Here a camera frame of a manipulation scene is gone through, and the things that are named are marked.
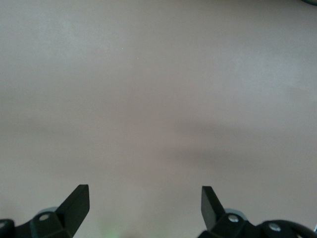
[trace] screw head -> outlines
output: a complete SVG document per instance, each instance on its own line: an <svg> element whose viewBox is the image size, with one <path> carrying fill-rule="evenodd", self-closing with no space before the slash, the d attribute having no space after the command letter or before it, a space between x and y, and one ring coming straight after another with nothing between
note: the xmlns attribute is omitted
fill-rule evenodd
<svg viewBox="0 0 317 238"><path fill-rule="evenodd" d="M269 223L268 227L275 232L280 232L282 230L281 227L276 223Z"/></svg>
<svg viewBox="0 0 317 238"><path fill-rule="evenodd" d="M43 214L42 216L40 216L39 220L40 221L45 221L47 218L49 218L50 215L49 214Z"/></svg>
<svg viewBox="0 0 317 238"><path fill-rule="evenodd" d="M229 219L231 222L238 222L238 221L239 221L239 218L238 218L236 215L229 215L229 216L228 216L228 219Z"/></svg>

